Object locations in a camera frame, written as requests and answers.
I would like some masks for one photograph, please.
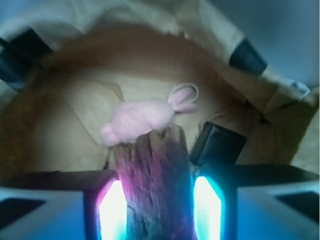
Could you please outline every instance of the wood bark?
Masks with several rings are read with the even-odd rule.
[[[114,149],[128,203],[129,240],[194,238],[192,177],[185,134],[174,125]]]

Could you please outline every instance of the plush toy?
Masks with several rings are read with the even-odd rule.
[[[113,147],[120,143],[134,143],[139,136],[152,130],[164,130],[175,113],[195,112],[197,105],[194,102],[198,96],[197,86],[183,83],[172,89],[167,101],[157,99],[121,103],[113,112],[111,123],[101,130],[103,144]]]

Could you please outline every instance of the bunny ear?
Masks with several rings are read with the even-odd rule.
[[[174,111],[177,113],[194,113],[198,110],[198,106],[193,102],[184,102],[182,104],[172,104]]]
[[[108,123],[101,129],[101,139],[107,147],[113,147],[120,143],[120,139],[112,130],[111,123]]]
[[[176,112],[192,113],[198,109],[197,105],[193,103],[198,97],[199,90],[196,85],[192,83],[183,83],[171,90],[168,102]]]

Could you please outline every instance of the weathered wood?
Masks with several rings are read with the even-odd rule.
[[[127,239],[192,240],[192,177],[181,127],[114,149],[128,202]]]

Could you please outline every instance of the led light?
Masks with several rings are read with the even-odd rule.
[[[115,180],[98,205],[101,240],[125,240],[127,201],[121,181]]]
[[[224,225],[224,195],[217,184],[204,176],[194,183],[194,227],[198,240],[219,240]]]

